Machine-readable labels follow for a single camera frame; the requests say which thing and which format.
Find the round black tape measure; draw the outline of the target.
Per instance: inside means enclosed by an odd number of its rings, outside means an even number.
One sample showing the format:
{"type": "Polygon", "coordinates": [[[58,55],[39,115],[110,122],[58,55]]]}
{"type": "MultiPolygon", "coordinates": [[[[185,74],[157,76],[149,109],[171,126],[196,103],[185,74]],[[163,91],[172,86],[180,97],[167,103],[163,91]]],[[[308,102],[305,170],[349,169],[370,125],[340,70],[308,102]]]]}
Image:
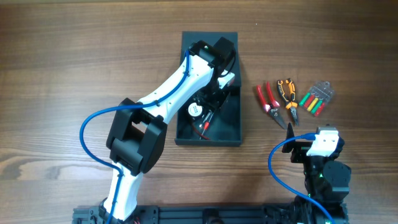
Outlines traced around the round black tape measure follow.
{"type": "Polygon", "coordinates": [[[190,103],[187,108],[187,113],[191,128],[193,132],[199,136],[199,139],[200,139],[201,125],[205,119],[205,116],[209,111],[211,110],[205,108],[204,106],[198,105],[196,102],[190,103]]]}

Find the black red screwdriver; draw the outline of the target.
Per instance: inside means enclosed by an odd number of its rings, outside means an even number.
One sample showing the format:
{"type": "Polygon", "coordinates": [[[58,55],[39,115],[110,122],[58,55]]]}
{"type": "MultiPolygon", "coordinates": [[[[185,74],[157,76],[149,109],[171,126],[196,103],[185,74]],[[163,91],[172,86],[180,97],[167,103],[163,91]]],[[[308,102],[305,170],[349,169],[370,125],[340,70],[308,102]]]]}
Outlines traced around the black red screwdriver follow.
{"type": "Polygon", "coordinates": [[[208,120],[208,118],[209,118],[209,116],[210,116],[210,113],[211,113],[211,111],[209,111],[209,112],[207,113],[207,115],[205,116],[205,119],[204,119],[204,121],[203,121],[203,123],[202,123],[202,125],[201,125],[200,139],[208,140],[208,138],[205,136],[205,133],[206,133],[206,131],[208,130],[208,128],[206,129],[206,122],[207,122],[207,120],[208,120]]]}

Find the clear case coloured screwdrivers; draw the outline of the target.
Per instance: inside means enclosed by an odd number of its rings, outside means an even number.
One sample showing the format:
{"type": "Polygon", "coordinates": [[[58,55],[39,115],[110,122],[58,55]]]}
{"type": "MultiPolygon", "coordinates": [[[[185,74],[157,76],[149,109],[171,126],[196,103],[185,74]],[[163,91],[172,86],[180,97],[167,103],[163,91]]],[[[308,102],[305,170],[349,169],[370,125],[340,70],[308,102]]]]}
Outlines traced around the clear case coloured screwdrivers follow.
{"type": "Polygon", "coordinates": [[[299,102],[299,106],[306,109],[314,117],[318,117],[335,94],[328,81],[318,81],[299,102]]]}

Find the silver L-shaped socket wrench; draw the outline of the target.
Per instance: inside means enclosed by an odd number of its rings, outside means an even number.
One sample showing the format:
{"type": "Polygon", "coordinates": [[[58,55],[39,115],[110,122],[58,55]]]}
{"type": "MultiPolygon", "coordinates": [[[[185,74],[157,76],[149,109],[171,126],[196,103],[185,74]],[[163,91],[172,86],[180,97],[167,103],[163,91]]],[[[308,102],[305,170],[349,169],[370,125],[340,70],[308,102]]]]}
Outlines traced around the silver L-shaped socket wrench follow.
{"type": "Polygon", "coordinates": [[[210,113],[210,116],[209,116],[209,118],[208,118],[208,120],[207,120],[207,122],[206,122],[206,129],[209,127],[210,122],[211,122],[213,116],[214,116],[214,111],[212,111],[212,112],[210,113]]]}

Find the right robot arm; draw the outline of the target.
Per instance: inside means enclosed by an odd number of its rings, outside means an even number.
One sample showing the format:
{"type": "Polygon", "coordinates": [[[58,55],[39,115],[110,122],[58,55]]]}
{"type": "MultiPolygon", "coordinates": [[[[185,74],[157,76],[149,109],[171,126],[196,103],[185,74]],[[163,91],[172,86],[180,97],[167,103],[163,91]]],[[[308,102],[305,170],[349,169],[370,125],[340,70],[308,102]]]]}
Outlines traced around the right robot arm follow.
{"type": "Polygon", "coordinates": [[[336,159],[345,142],[336,128],[317,128],[307,142],[293,140],[283,145],[290,161],[303,165],[307,196],[318,202],[331,215],[330,220],[316,205],[297,196],[291,219],[298,223],[348,223],[344,198],[349,194],[351,168],[336,159]]]}

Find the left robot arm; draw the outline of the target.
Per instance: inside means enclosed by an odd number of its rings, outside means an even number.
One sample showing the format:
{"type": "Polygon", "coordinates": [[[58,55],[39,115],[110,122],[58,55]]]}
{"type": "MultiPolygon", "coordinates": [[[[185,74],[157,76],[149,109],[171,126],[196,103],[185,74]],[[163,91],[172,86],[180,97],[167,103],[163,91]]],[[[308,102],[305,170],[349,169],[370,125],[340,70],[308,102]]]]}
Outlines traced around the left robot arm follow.
{"type": "Polygon", "coordinates": [[[143,175],[159,160],[167,126],[178,110],[190,100],[208,110],[221,104],[220,95],[234,79],[226,67],[235,56],[233,42],[224,37],[214,45],[199,40],[160,87],[137,102],[126,98],[120,103],[106,140],[114,169],[103,204],[107,223],[124,222],[136,209],[143,175]]]}

